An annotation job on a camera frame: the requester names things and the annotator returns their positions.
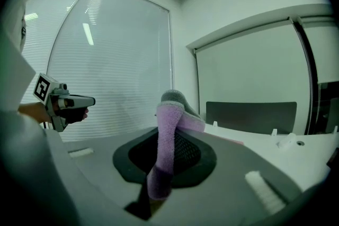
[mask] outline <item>gray platform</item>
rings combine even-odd
[[[57,169],[76,205],[88,201],[92,193],[93,204],[98,205],[94,198],[93,188],[102,194],[99,200],[105,210],[116,204],[123,210],[129,203],[137,200],[141,185],[126,182],[112,163],[114,151],[122,144],[149,132],[153,128],[124,134],[116,137],[68,142],[64,145],[60,137],[48,136],[49,145]],[[149,220],[156,225],[247,225],[267,218],[268,214],[262,204],[245,182],[244,176],[252,170],[259,170],[262,176],[289,203],[301,194],[300,188],[285,174],[266,160],[234,142],[213,137],[211,135],[185,131],[187,134],[209,144],[217,155],[217,165],[212,174],[199,186],[173,189],[162,208]],[[72,159],[78,169],[73,169],[71,158],[64,157],[67,151],[92,148],[93,154]],[[75,176],[79,171],[88,181],[80,180],[83,176]]]

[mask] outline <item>small white block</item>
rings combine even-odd
[[[278,134],[278,130],[277,129],[273,129],[273,131],[272,131],[272,134],[271,134],[271,136],[276,136]]]
[[[279,149],[290,147],[295,142],[296,137],[296,134],[290,133],[288,136],[278,142]]]
[[[82,150],[77,150],[77,151],[71,151],[69,152],[70,157],[76,158],[80,156],[87,156],[94,153],[94,150],[92,148],[86,148]]]

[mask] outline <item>person's hand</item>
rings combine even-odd
[[[60,110],[60,107],[59,107],[59,105],[58,105],[58,101],[55,101],[55,102],[53,103],[53,110],[54,110],[54,112],[56,112],[56,113]],[[83,120],[86,119],[86,118],[88,117],[87,113],[88,113],[88,109],[85,110],[85,113],[84,113],[84,116],[83,116]]]

